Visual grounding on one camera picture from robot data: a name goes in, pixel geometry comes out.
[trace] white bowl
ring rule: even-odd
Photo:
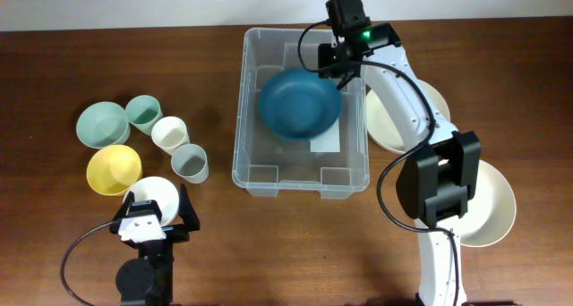
[[[466,247],[485,247],[503,239],[516,220],[516,197],[508,180],[480,160],[475,196],[467,202],[459,234]]]
[[[177,188],[163,177],[151,176],[139,180],[132,185],[124,196],[132,191],[135,202],[155,200],[161,210],[161,226],[173,222],[179,210],[179,192]]]

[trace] blue bowl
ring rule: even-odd
[[[310,140],[337,121],[342,93],[331,79],[296,68],[275,74],[261,90],[259,114],[283,140]]]

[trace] white plate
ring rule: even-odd
[[[155,200],[161,210],[161,226],[170,224],[179,210],[179,192],[177,188],[163,177],[151,176],[139,180],[127,190],[124,196],[132,191],[135,202]]]
[[[433,104],[449,120],[448,104],[440,92],[425,81],[419,81],[423,90]],[[366,95],[366,125],[368,134],[383,148],[397,153],[404,154],[404,142],[398,133],[396,125],[392,122],[388,111],[378,99],[375,92],[370,91]]]
[[[516,220],[516,197],[508,180],[495,167],[480,160],[475,196],[461,218],[461,244],[485,247],[503,239]]]

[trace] gray cup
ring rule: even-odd
[[[130,127],[124,109],[116,103],[104,101],[89,106],[81,113],[75,132],[85,146],[103,149],[125,143]]]
[[[207,153],[195,144],[185,144],[178,148],[171,157],[171,167],[189,183],[203,183],[209,176]]]
[[[159,102],[152,96],[138,96],[125,107],[129,122],[146,135],[151,135],[153,125],[163,117]]]

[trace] white wall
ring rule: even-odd
[[[327,0],[0,0],[0,30],[306,23]],[[363,0],[373,20],[572,15],[573,0]]]

